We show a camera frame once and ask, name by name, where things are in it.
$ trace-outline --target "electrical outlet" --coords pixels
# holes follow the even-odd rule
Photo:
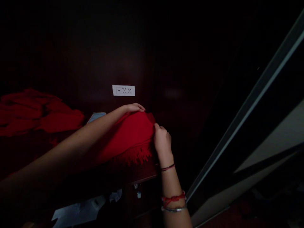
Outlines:
[[[135,96],[135,86],[132,85],[112,85],[114,96]]]

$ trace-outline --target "fringe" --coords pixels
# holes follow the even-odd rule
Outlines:
[[[131,147],[115,156],[109,160],[108,168],[113,169],[114,167],[117,168],[117,166],[125,167],[126,165],[130,167],[131,163],[138,164],[138,162],[143,164],[144,161],[148,161],[148,157],[152,157],[151,142]]]

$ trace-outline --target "red fabric pile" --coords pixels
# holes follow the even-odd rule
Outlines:
[[[43,129],[48,133],[80,128],[84,115],[56,96],[33,89],[1,97],[0,136],[22,135]]]
[[[103,136],[95,146],[87,152],[77,171],[92,168],[111,160],[112,164],[130,166],[131,162],[142,164],[151,157],[150,144],[154,136],[152,113],[136,112],[124,115]]]

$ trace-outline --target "hand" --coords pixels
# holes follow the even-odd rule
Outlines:
[[[135,112],[135,111],[144,112],[146,110],[143,106],[141,106],[138,103],[127,104],[127,105],[125,105],[125,107],[126,107],[127,112]]]
[[[174,163],[173,154],[171,150],[171,135],[163,126],[154,124],[155,135],[154,145],[157,151],[158,159],[161,168],[166,168]]]

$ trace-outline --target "dark wood panel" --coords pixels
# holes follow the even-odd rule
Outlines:
[[[189,188],[204,160],[193,150],[227,71],[257,9],[257,2],[166,4],[159,10],[153,113],[172,135],[180,180]]]
[[[135,101],[149,110],[153,36],[146,7],[123,2],[5,8],[1,94],[33,87],[88,113]],[[112,84],[135,97],[114,97]]]

